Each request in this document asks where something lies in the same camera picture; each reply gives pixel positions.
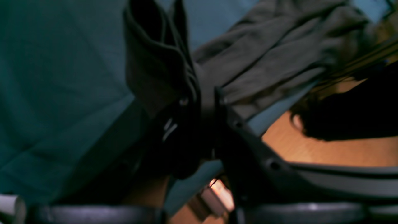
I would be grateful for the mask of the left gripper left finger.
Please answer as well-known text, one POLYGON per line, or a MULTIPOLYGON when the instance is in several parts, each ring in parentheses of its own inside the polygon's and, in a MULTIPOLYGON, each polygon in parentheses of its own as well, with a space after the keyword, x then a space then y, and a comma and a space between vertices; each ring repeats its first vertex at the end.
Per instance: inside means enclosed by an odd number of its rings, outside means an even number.
POLYGON ((173 175, 186 179, 200 166, 193 145, 201 120, 200 102, 181 98, 166 107, 144 135, 123 151, 90 152, 81 161, 57 204, 118 204, 146 178, 173 175))

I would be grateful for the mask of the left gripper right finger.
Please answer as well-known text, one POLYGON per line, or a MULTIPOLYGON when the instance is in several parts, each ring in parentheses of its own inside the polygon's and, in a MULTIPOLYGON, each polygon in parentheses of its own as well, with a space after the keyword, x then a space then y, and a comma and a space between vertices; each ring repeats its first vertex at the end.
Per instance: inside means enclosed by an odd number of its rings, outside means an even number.
POLYGON ((223 163, 236 204, 347 201, 397 205, 397 167, 343 167, 289 163, 251 129, 215 88, 219 135, 215 155, 223 163))

